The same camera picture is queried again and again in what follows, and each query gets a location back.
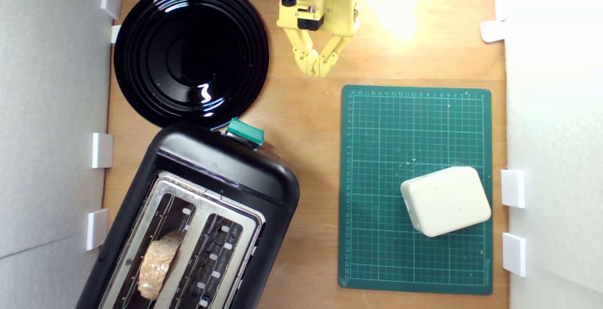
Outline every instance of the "green cutting mat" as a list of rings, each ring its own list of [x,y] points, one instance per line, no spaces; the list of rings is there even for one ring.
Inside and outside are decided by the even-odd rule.
[[[339,277],[342,287],[492,293],[492,219],[429,238],[400,194],[410,178],[478,170],[492,205],[490,92],[345,86],[341,106]]]

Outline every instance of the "toaster slot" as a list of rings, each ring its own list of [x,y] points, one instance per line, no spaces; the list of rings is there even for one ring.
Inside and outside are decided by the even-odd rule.
[[[242,233],[240,224],[217,214],[209,215],[171,309],[211,307],[229,264],[237,268],[241,263],[232,258]]]
[[[144,255],[152,241],[159,240],[168,232],[179,230],[186,233],[195,211],[194,204],[175,195],[165,193],[160,196],[159,204],[148,221],[140,245],[136,252],[123,262],[129,268],[112,308],[146,309],[153,306],[154,301],[143,298],[138,291],[138,276]]]
[[[102,309],[221,309],[229,306],[264,219],[223,195],[167,173],[144,201],[108,284]],[[155,301],[138,291],[140,267],[154,240],[183,239]]]

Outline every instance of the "yellow robotic arm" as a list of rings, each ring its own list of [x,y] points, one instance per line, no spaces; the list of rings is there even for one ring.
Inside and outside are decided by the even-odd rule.
[[[280,0],[277,25],[293,45],[301,72],[326,77],[358,30],[358,0]],[[308,33],[319,30],[333,34],[320,55]]]

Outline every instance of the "white wall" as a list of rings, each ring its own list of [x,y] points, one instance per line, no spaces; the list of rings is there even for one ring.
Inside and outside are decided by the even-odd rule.
[[[0,0],[0,308],[73,307],[97,251],[90,168],[107,128],[112,19],[100,0]]]
[[[603,0],[516,0],[505,22],[508,166],[526,171],[512,309],[603,308]]]

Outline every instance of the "white box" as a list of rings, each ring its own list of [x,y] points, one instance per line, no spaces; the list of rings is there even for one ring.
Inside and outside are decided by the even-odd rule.
[[[400,187],[416,230],[434,237],[487,221],[492,210],[476,169],[451,167]]]

